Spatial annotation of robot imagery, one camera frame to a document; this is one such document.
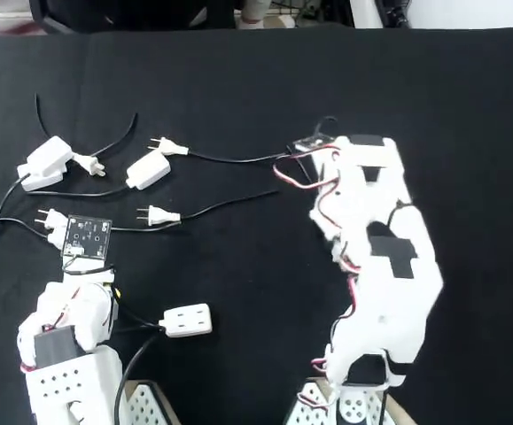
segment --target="power plug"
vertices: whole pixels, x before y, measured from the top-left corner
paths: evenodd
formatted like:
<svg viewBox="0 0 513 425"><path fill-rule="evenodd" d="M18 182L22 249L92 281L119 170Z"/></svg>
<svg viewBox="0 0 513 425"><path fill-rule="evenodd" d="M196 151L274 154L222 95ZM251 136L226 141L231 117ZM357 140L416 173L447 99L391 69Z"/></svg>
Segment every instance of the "power plug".
<svg viewBox="0 0 513 425"><path fill-rule="evenodd" d="M211 310L207 304L187 305L164 312L159 325L166 328L170 338L210 334L213 331Z"/></svg>
<svg viewBox="0 0 513 425"><path fill-rule="evenodd" d="M181 221L182 216L177 212L169 212L163 208L150 205L148 208L138 208L139 212L148 213L145 217L136 217L138 220L147 220L148 226L156 224Z"/></svg>
<svg viewBox="0 0 513 425"><path fill-rule="evenodd" d="M40 214L45 215L45 220L34 220L36 223L41 223L47 230L53 230L54 228L66 228L67 217L59 211L55 211L51 208L49 211L37 210Z"/></svg>

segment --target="white robot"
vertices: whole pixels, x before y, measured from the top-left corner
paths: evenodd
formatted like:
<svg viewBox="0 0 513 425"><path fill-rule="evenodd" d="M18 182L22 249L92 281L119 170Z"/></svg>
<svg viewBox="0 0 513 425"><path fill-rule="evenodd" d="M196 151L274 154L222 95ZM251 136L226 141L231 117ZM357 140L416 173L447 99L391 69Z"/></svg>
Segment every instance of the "white robot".
<svg viewBox="0 0 513 425"><path fill-rule="evenodd" d="M286 423L391 425L385 398L375 391L403 383L424 341L425 322L442 287L431 240L412 205L392 139L313 137L296 148L299 153L277 160L274 171L292 185L318 190L309 217L332 243L333 261L348 274L352 304L334 317L323 356L311 360L322 377L304 385ZM280 171L282 161L304 157L312 159L317 182L303 184ZM372 230L377 222L385 223L383 231ZM118 314L116 290L108 284L112 267L105 265L108 241L101 242L110 222L89 224L50 211L43 223L63 248L64 281L47 285L36 312L19 327L21 368L38 424L169 423L160 404L144 396L145 388L129 401L122 395L114 415L122 367L113 349L99 345L109 339ZM99 237L90 255L87 244L74 242L77 229L78 241L89 229L90 239ZM206 305L184 309L164 314L160 326L169 336L211 331ZM204 318L203 326L190 320L195 314ZM152 416L143 414L146 399Z"/></svg>
<svg viewBox="0 0 513 425"><path fill-rule="evenodd" d="M311 361L324 376L305 384L286 423L388 423L380 413L386 391L404 382L443 285L424 219L392 139L319 137L296 148L300 153L286 159L310 157L319 181L299 183L277 163L274 170L292 185L318 189L309 217L348 273L353 301L335 319L323 357ZM384 392L382 401L376 391Z"/></svg>

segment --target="black cloth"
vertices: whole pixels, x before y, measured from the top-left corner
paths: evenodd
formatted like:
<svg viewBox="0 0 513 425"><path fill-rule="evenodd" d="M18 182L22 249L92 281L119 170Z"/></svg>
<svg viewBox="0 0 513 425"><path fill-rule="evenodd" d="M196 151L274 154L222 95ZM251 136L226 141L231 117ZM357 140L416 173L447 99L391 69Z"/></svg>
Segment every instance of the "black cloth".
<svg viewBox="0 0 513 425"><path fill-rule="evenodd" d="M393 395L422 425L513 421L513 29L0 38L0 196L44 141L35 92L47 127L80 153L140 114L133 140L105 160L108 176L74 167L57 185L69 191L118 187L157 135L209 154L260 156L329 114L342 134L394 138L445 286ZM143 316L197 302L214 312L212 335L160 339L133 378L157 381L184 424L281 423L349 302L307 217L313 197L264 166L171 163L142 192L89 201L20 192L5 215L32 220L54 207L136 226L137 207L191 213L281 188L166 234L114 234L108 255L123 297ZM29 422L17 327L60 277L55 248L0 227L0 423ZM111 344L126 363L146 337Z"/></svg>

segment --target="red wire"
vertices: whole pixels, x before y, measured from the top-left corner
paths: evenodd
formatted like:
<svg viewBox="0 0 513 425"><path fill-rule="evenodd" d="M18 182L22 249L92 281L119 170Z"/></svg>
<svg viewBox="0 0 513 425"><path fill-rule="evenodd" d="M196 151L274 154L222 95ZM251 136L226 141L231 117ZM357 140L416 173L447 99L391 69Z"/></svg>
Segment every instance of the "red wire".
<svg viewBox="0 0 513 425"><path fill-rule="evenodd" d="M353 300L353 309L347 314L340 315L338 317L340 320L348 319L354 314L354 312L356 312L356 288L354 287L354 276L348 276L346 283L348 285L348 291L351 293L351 299Z"/></svg>
<svg viewBox="0 0 513 425"><path fill-rule="evenodd" d="M325 149L333 149L335 151L340 151L340 148L338 148L337 146L332 146L332 145L328 144L328 145L322 146L320 148L313 149L311 151L302 152L302 153L295 153L293 155L286 155L284 157L280 157L280 158L277 159L276 163L272 166L272 169L274 170L274 174L279 179L283 180L284 182L287 182L287 183L291 184L292 186L295 186L296 188L303 189L303 190L317 189L317 188L321 188L322 186L324 186L326 184L333 183L336 180L338 180L338 177L334 178L334 179L323 180L323 181L320 181L320 182L311 183L311 184L303 184L303 183L298 182L294 178L290 177L289 175L286 175L286 174L282 173L277 168L277 163L280 160L304 158L304 157L307 157L307 156L309 156L309 155L311 155L311 154L313 154L315 152L322 151L322 150L325 150Z"/></svg>

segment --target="white power adapter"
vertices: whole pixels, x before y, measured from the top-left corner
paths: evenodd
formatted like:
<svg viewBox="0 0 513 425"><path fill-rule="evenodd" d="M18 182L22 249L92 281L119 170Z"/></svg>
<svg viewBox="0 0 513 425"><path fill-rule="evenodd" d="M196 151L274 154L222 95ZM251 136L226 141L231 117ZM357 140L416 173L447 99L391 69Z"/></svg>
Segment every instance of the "white power adapter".
<svg viewBox="0 0 513 425"><path fill-rule="evenodd" d="M71 146L54 135L27 157L27 165L32 175L45 176L62 169L73 158Z"/></svg>
<svg viewBox="0 0 513 425"><path fill-rule="evenodd" d="M166 328L170 338L210 334L213 331L211 310L207 304L187 305L164 312L159 325Z"/></svg>
<svg viewBox="0 0 513 425"><path fill-rule="evenodd" d="M146 189L171 171L169 161L159 151L152 151L132 164L126 173L129 188Z"/></svg>

